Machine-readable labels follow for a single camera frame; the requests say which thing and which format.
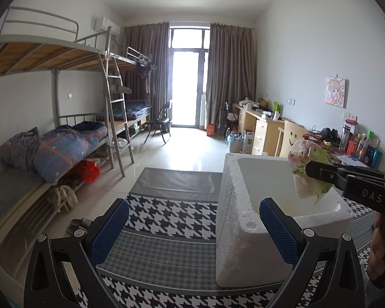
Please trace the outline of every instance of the blue gripper pad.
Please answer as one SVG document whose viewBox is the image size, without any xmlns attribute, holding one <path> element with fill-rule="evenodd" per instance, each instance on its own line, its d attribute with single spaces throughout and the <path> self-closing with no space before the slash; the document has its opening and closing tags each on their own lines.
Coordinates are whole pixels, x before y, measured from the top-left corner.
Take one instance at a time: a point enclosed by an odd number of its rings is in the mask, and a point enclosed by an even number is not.
<svg viewBox="0 0 385 308">
<path fill-rule="evenodd" d="M 130 207 L 122 200 L 89 244 L 89 260 L 94 267 L 104 263 L 118 235 L 127 223 Z"/>
<path fill-rule="evenodd" d="M 272 240 L 274 241 L 275 246 L 277 247 L 282 259 L 287 264 L 296 266 L 299 258 L 301 257 L 300 251 L 303 251 L 302 242 L 298 242 L 291 231 L 288 229 L 284 223 L 283 217 L 290 218 L 286 216 L 279 207 L 274 203 L 270 198 L 263 199 L 259 204 L 259 217 L 264 224 L 265 228 L 268 230 Z M 281 216 L 271 205 L 271 202 L 276 205 L 276 208 L 281 212 Z M 299 228 L 299 233 L 301 234 L 301 228 L 296 223 L 296 226 Z"/>
</svg>

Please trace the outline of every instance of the window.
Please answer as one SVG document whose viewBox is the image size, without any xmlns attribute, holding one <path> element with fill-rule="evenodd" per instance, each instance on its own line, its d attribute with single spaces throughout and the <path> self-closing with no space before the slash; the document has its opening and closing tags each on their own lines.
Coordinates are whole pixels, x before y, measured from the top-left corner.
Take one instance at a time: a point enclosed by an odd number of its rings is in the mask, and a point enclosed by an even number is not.
<svg viewBox="0 0 385 308">
<path fill-rule="evenodd" d="M 210 31 L 204 30 L 204 48 L 208 50 L 210 48 Z"/>
<path fill-rule="evenodd" d="M 201 29 L 174 29 L 172 48 L 201 48 Z"/>
</svg>

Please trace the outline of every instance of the metal ladder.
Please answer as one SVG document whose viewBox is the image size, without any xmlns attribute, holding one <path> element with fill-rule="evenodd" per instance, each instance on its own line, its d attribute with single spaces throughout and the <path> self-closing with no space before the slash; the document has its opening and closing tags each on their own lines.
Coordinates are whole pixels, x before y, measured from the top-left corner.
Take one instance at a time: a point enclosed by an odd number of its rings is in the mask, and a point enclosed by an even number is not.
<svg viewBox="0 0 385 308">
<path fill-rule="evenodd" d="M 123 152 L 126 148 L 130 151 L 130 157 L 131 157 L 131 163 L 134 163 L 134 155 L 132 154 L 132 147 L 131 147 L 131 139 L 130 139 L 130 131 L 128 130 L 128 121 L 127 121 L 127 114 L 126 114 L 126 104 L 124 102 L 124 94 L 120 93 L 120 98 L 117 100 L 111 100 L 111 93 L 110 93 L 110 83 L 109 79 L 118 79 L 120 82 L 120 85 L 123 86 L 123 80 L 121 78 L 121 73 L 117 65 L 116 59 L 113 57 L 112 60 L 114 62 L 114 69 L 117 73 L 117 75 L 110 75 L 108 71 L 108 64 L 109 64 L 109 50 L 106 51 L 105 60 L 103 63 L 103 59 L 101 58 L 101 55 L 97 56 L 97 59 L 99 61 L 99 65 L 101 67 L 101 73 L 103 74 L 103 84 L 104 84 L 104 94 L 105 94 L 105 125 L 108 128 L 108 124 L 110 123 L 111 126 L 111 132 L 112 136 L 110 135 L 110 131 L 108 131 L 108 150 L 110 153 L 110 164 L 111 168 L 114 169 L 114 154 L 113 154 L 113 146 L 112 143 L 114 142 L 114 149 L 115 153 L 117 155 L 118 164 L 120 166 L 121 174 L 123 177 L 125 177 L 124 167 L 123 163 L 121 161 L 121 152 Z M 117 140 L 117 134 L 116 129 L 114 125 L 114 115 L 113 115 L 113 103 L 121 102 L 121 109 L 123 113 L 123 121 L 125 124 L 125 131 L 126 131 L 126 139 L 127 144 L 124 148 L 120 149 L 118 146 L 118 140 Z"/>
</svg>

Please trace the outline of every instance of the glass door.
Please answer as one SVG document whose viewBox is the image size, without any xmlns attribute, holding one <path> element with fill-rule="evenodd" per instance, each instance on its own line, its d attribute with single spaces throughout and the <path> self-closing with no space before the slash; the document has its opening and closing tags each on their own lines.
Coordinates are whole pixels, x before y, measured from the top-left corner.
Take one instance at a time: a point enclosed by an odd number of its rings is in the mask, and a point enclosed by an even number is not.
<svg viewBox="0 0 385 308">
<path fill-rule="evenodd" d="M 201 97 L 205 94 L 209 30 L 172 28 L 169 46 L 169 97 L 173 126 L 199 127 Z"/>
<path fill-rule="evenodd" d="M 173 54 L 172 125 L 196 126 L 198 60 L 198 52 Z"/>
</svg>

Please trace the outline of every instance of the gray rug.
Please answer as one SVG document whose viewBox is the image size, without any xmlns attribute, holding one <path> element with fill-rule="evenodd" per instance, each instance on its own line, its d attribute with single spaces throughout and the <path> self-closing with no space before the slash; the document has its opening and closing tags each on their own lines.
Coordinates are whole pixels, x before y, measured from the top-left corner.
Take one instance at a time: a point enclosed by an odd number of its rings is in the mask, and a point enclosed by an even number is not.
<svg viewBox="0 0 385 308">
<path fill-rule="evenodd" d="M 145 168 L 130 193 L 164 199 L 218 201 L 221 172 Z"/>
<path fill-rule="evenodd" d="M 220 189 L 221 174 L 145 171 L 128 195 L 129 221 L 105 263 L 97 267 L 117 300 L 126 307 L 143 308 L 265 307 L 280 284 L 221 288 L 215 282 L 214 196 Z M 154 175 L 159 179 L 150 179 Z M 348 232 L 366 261 L 375 213 L 347 202 L 355 216 Z M 322 268 L 319 263 L 300 307 L 308 305 Z M 85 295 L 79 296 L 87 306 Z"/>
</svg>

